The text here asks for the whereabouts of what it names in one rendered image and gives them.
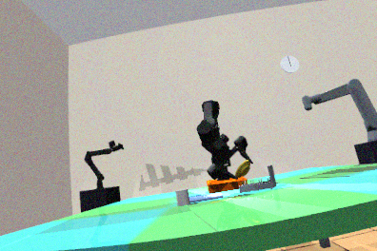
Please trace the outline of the yellow plate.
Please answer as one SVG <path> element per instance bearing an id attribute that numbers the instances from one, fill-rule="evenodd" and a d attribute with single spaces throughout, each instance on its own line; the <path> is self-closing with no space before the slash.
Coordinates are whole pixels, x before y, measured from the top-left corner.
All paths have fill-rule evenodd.
<path id="1" fill-rule="evenodd" d="M 249 170 L 250 170 L 250 161 L 249 160 L 244 161 L 237 168 L 237 170 L 235 172 L 235 177 L 237 179 L 239 179 L 241 177 L 245 177 L 248 174 Z"/>

